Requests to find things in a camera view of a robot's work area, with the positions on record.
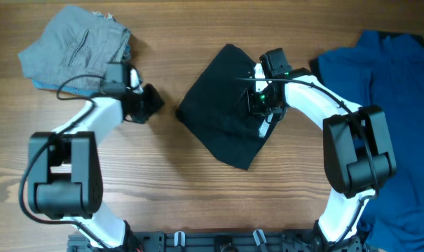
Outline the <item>black shorts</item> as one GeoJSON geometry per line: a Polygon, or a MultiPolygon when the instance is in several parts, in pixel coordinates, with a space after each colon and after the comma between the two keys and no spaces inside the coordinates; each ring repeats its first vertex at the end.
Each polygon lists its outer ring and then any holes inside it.
{"type": "Polygon", "coordinates": [[[225,45],[198,77],[176,110],[183,123],[220,162],[247,170],[275,125],[249,112],[247,88],[256,63],[225,45]]]}

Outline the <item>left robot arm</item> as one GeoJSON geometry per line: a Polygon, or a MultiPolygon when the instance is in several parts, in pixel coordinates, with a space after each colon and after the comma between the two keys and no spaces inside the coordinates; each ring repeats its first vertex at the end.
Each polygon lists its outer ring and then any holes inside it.
{"type": "Polygon", "coordinates": [[[72,225],[68,251],[143,251],[127,221],[103,201],[98,145],[123,122],[144,124],[164,102],[128,63],[113,62],[100,76],[99,90],[84,97],[78,114],[51,132],[29,139],[19,204],[36,223],[72,225]]]}

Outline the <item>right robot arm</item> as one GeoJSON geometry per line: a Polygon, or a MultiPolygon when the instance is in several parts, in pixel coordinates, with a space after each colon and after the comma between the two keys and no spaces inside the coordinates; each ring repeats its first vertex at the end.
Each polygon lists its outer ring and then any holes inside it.
{"type": "Polygon", "coordinates": [[[331,192],[324,213],[310,230],[280,233],[284,251],[363,251],[357,224],[368,201],[395,175],[397,165],[384,111],[362,106],[331,91],[305,69],[293,70],[283,49],[264,53],[249,78],[247,105],[261,116],[266,137],[297,109],[323,133],[324,172],[331,192]]]}

